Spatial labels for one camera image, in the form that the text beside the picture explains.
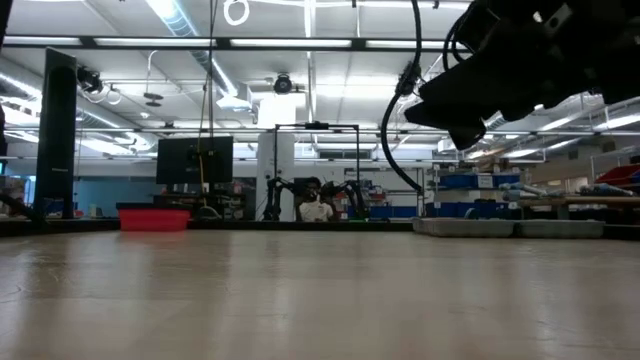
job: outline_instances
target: monitor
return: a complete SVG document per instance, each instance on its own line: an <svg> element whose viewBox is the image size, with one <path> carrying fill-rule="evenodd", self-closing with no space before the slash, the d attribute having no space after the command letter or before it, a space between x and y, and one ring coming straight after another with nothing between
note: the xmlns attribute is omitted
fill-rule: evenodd
<svg viewBox="0 0 640 360"><path fill-rule="evenodd" d="M227 183L233 180L233 137L203 137L200 154L204 182ZM158 141L157 184L200 184L198 139L162 139Z"/></svg>

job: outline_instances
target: blue storage box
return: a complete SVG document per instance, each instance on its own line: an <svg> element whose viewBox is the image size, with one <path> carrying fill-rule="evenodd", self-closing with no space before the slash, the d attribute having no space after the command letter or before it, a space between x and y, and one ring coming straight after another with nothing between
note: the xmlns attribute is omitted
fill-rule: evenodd
<svg viewBox="0 0 640 360"><path fill-rule="evenodd" d="M515 184L520 182L519 174L493 175L493 187L497 188L502 184Z"/></svg>
<svg viewBox="0 0 640 360"><path fill-rule="evenodd" d="M477 186L475 175L447 175L440 178L439 186L450 189L470 188L473 187L474 180Z"/></svg>

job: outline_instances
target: hose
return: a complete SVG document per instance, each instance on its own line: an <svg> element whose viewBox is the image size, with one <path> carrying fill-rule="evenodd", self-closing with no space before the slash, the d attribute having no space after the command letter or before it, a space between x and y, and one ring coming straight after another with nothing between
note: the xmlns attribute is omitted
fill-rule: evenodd
<svg viewBox="0 0 640 360"><path fill-rule="evenodd" d="M387 158L389 165L391 168L400 176L402 180L404 180L409 186L411 186L418 193L422 193L422 186L420 186L417 182L415 182L407 173L404 172L398 166L398 163L393 159L393 155L391 154L391 149L389 149L389 139L387 138L387 127L389 126L389 119L391 118L391 113L393 112L394 107L398 103L398 99L400 99L400 91L403 88L404 83L411 77L411 74L414 74L418 67L420 66L420 56L422 54L422 22L420 19L420 8L418 7L418 0L411 0L411 7L413 8L413 17L416 26L416 52L413 57L413 62L411 66L405 71L400 80L400 83L396 87L396 93L393 95L391 102L387 106L387 110L384 113L384 117L382 118L382 124L380 125L380 142L382 144L382 151L384 152L384 156Z"/></svg>

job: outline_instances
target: fluorescent light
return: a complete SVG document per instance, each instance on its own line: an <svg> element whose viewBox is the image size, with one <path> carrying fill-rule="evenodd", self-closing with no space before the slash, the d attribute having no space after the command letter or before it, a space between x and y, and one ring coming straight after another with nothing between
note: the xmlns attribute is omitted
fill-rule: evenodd
<svg viewBox="0 0 640 360"><path fill-rule="evenodd" d="M602 123L602 124L594 127L593 130L606 131L606 130L611 130L611 129L619 128L619 127L622 127L622 126L626 126L626 125L629 125L629 124L633 124L633 123L638 122L638 121L640 121L640 115L638 115L638 114L630 115L630 116L624 116L624 117L620 117L620 118L609 120L608 122Z"/></svg>
<svg viewBox="0 0 640 360"><path fill-rule="evenodd" d="M13 110L9 107L4 109L5 121L13 125L35 125L40 123L40 119L35 116L25 114L22 111Z"/></svg>
<svg viewBox="0 0 640 360"><path fill-rule="evenodd" d="M560 126L563 126L565 124L570 123L571 121L573 121L573 119L571 118L564 118L564 119L560 119L560 120L556 120L554 122L551 122L543 127L540 128L540 131L548 131L548 130L553 130L555 128L558 128Z"/></svg>
<svg viewBox="0 0 640 360"><path fill-rule="evenodd" d="M7 131L4 134L12 138L22 139L24 141L29 141L34 143L37 143L39 141L37 136L33 136L25 131L13 131L13 132Z"/></svg>
<svg viewBox="0 0 640 360"><path fill-rule="evenodd" d="M173 0L147 0L147 4L163 19L171 19L178 13L178 7Z"/></svg>
<svg viewBox="0 0 640 360"><path fill-rule="evenodd" d="M224 96L222 99L216 101L216 104L223 110L244 111L247 107L251 107L251 104L246 100L238 99L233 96Z"/></svg>
<svg viewBox="0 0 640 360"><path fill-rule="evenodd" d="M360 150L373 150L376 144L364 143L360 144ZM354 143L318 143L318 149L321 150L355 150Z"/></svg>
<svg viewBox="0 0 640 360"><path fill-rule="evenodd" d="M411 40L368 40L368 48L380 48L380 49L415 49L416 42ZM423 41L423 49L442 49L444 47L443 41Z"/></svg>
<svg viewBox="0 0 640 360"><path fill-rule="evenodd" d="M393 96L393 86L342 86L342 85L318 85L318 95L330 98L351 99L388 99Z"/></svg>
<svg viewBox="0 0 640 360"><path fill-rule="evenodd" d="M547 148L547 150L556 150L556 149L560 149L561 147L565 147L567 145L573 144L575 142L577 142L578 139L571 139L571 140L567 140L567 141L563 141L560 143L557 143L555 145L551 145Z"/></svg>
<svg viewBox="0 0 640 360"><path fill-rule="evenodd" d="M504 155L504 157L508 157L508 158L519 158L519 157L523 157L523 156L527 156L527 155L531 155L535 152L537 152L540 149L523 149L523 150L516 150L516 151L512 151L510 153L507 153Z"/></svg>
<svg viewBox="0 0 640 360"><path fill-rule="evenodd" d="M189 38L96 38L99 46L196 46L208 48L211 45L209 39L189 39Z"/></svg>
<svg viewBox="0 0 640 360"><path fill-rule="evenodd" d="M82 141L76 140L76 142L78 144L81 144L82 146L88 147L89 149L107 153L109 155L132 155L133 154L133 151L129 149L125 149L116 144L108 143L102 140L95 140L95 139L82 140Z"/></svg>
<svg viewBox="0 0 640 360"><path fill-rule="evenodd" d="M231 39L232 46L349 47L351 40L327 39Z"/></svg>
<svg viewBox="0 0 640 360"><path fill-rule="evenodd" d="M48 45L69 46L82 45L77 37L47 37L47 36L6 36L4 43L7 45Z"/></svg>

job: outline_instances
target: black speaker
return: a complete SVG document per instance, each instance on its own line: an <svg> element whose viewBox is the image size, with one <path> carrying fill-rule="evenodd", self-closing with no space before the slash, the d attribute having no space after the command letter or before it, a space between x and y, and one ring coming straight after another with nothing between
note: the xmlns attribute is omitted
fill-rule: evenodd
<svg viewBox="0 0 640 360"><path fill-rule="evenodd" d="M73 155L76 136L76 59L46 50L34 209L46 215L64 202L63 219L73 218Z"/></svg>

